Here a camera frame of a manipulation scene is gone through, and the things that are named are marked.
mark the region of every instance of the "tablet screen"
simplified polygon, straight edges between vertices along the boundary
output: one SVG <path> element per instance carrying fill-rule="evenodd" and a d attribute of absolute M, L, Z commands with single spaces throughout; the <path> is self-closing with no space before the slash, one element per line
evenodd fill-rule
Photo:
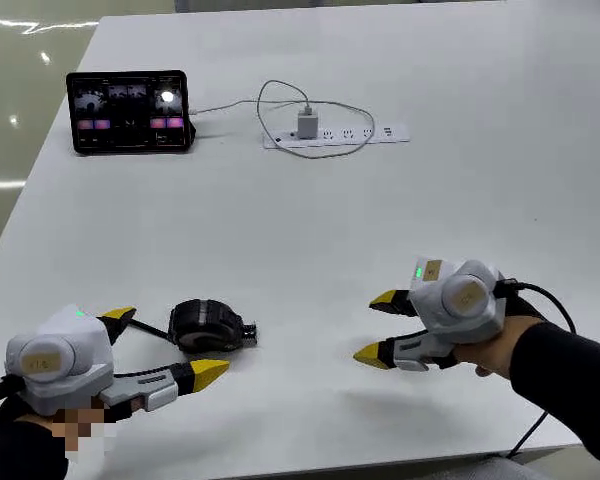
<path fill-rule="evenodd" d="M 182 72 L 72 73 L 67 76 L 67 90 L 78 151 L 190 145 Z"/>

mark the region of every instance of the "shiny floor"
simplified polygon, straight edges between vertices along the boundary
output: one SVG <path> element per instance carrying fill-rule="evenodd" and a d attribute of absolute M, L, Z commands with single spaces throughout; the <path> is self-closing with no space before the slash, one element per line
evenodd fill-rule
<path fill-rule="evenodd" d="M 64 77 L 77 67 L 102 16 L 367 3 L 411 1 L 0 0 L 0 233 L 63 98 Z M 556 480 L 600 479 L 600 467 L 582 449 L 558 452 L 533 465 Z M 353 476 L 407 478 L 415 470 Z"/>

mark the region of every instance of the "tape measure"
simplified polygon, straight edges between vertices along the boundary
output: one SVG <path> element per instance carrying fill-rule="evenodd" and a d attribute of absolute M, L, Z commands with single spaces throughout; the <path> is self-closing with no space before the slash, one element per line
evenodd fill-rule
<path fill-rule="evenodd" d="M 257 343 L 255 325 L 216 300 L 189 300 L 171 310 L 169 341 L 185 353 L 232 351 Z"/>

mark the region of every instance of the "power strip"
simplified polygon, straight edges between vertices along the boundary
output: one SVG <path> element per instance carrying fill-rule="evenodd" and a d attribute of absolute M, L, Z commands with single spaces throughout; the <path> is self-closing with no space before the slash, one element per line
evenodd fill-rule
<path fill-rule="evenodd" d="M 296 132 L 290 130 L 272 131 L 271 136 L 278 145 L 285 148 L 335 147 L 338 145 L 359 145 L 371 135 L 369 127 L 320 128 L 318 137 L 300 140 Z M 271 139 L 263 132 L 264 148 L 276 148 Z M 368 143 L 398 143 L 410 140 L 409 130 L 402 123 L 393 125 L 376 125 L 376 132 Z"/>

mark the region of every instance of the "hand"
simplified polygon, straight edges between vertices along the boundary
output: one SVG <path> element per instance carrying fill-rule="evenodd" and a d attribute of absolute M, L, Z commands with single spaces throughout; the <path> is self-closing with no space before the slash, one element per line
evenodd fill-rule
<path fill-rule="evenodd" d="M 131 400 L 131 412 L 143 407 L 141 397 Z M 91 399 L 91 408 L 72 410 L 58 410 L 53 417 L 41 417 L 35 414 L 26 414 L 16 419 L 16 422 L 30 422 L 40 425 L 51 431 L 54 437 L 64 438 L 67 452 L 78 451 L 78 439 L 91 436 L 91 425 L 94 423 L 110 422 L 105 412 L 107 406 L 99 398 Z"/>
<path fill-rule="evenodd" d="M 495 372 L 508 379 L 511 356 L 518 340 L 529 328 L 542 321 L 524 315 L 506 317 L 500 335 L 486 342 L 456 345 L 453 353 L 459 362 L 476 364 L 476 374 L 480 377 Z"/>

